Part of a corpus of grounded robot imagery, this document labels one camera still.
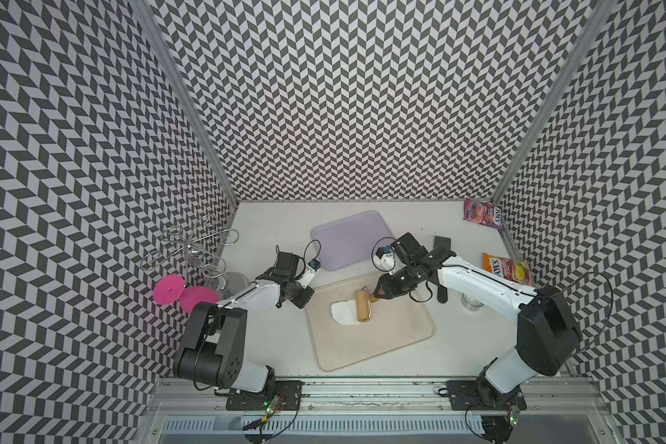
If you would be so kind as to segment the white dough ball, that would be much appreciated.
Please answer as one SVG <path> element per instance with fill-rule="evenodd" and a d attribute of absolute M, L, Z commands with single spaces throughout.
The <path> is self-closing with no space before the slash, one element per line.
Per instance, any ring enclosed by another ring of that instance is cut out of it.
<path fill-rule="evenodd" d="M 357 321 L 355 300 L 333 303 L 330 307 L 331 317 L 342 326 L 358 326 L 362 323 Z"/>

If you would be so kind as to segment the beige plastic tray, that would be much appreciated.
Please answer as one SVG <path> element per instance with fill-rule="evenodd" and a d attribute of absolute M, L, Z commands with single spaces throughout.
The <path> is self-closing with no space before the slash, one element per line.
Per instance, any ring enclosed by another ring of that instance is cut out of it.
<path fill-rule="evenodd" d="M 331 317 L 333 303 L 355 300 L 358 290 L 371 292 L 379 274 L 372 273 L 314 290 L 305 314 L 319 368 L 333 372 L 432 338 L 435 327 L 427 309 L 409 298 L 380 300 L 368 322 L 342 326 Z"/>

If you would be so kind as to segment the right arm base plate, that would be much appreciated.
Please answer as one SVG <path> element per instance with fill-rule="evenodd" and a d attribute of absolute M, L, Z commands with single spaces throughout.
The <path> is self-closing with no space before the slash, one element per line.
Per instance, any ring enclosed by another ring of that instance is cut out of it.
<path fill-rule="evenodd" d="M 509 393 L 501 393 L 486 382 L 451 379 L 445 382 L 444 388 L 438 390 L 438 394 L 448 398 L 451 409 L 457 412 L 475 409 L 509 413 L 514 409 L 521 412 L 527 409 L 527 401 L 520 387 Z"/>

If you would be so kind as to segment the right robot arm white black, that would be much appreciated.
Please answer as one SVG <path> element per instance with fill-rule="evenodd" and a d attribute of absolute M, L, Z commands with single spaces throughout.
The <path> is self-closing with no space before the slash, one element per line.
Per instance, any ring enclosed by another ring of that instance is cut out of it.
<path fill-rule="evenodd" d="M 537 375 L 556 375 L 582 339 L 560 290 L 551 286 L 538 289 L 498 277 L 447 247 L 428 250 L 411 233 L 376 242 L 371 260 L 381 273 L 372 292 L 377 300 L 411 296 L 419 285 L 436 286 L 469 296 L 515 325 L 514 346 L 485 366 L 475 381 L 446 382 L 455 410 L 462 408 L 462 397 L 490 410 L 518 403 L 521 385 Z"/>

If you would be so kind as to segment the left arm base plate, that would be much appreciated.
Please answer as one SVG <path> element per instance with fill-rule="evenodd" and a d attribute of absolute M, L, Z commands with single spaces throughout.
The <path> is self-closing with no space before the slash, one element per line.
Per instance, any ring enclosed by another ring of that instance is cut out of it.
<path fill-rule="evenodd" d="M 303 381 L 275 380 L 268 383 L 261 392 L 232 390 L 226 402 L 228 411 L 263 412 L 266 407 L 273 407 L 276 395 L 283 397 L 279 410 L 296 411 L 301 405 Z"/>

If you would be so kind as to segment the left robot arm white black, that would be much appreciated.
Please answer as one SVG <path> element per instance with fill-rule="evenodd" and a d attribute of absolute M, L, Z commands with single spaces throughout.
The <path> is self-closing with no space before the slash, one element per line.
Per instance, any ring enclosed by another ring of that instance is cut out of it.
<path fill-rule="evenodd" d="M 279 252 L 275 265 L 246 289 L 218 303 L 198 303 L 174 358 L 174 376 L 192 381 L 198 390 L 232 389 L 272 397 L 274 369 L 244 356 L 248 315 L 286 302 L 305 308 L 320 268 L 316 257 L 306 260 Z"/>

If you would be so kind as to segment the wooden dough roller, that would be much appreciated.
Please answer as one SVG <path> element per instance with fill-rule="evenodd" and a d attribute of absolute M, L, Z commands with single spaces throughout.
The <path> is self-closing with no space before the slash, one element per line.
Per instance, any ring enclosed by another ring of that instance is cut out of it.
<path fill-rule="evenodd" d="M 355 294 L 356 303 L 356 317 L 359 323 L 364 323 L 370 320 L 372 314 L 372 305 L 379 299 L 370 293 L 366 287 L 358 290 Z"/>

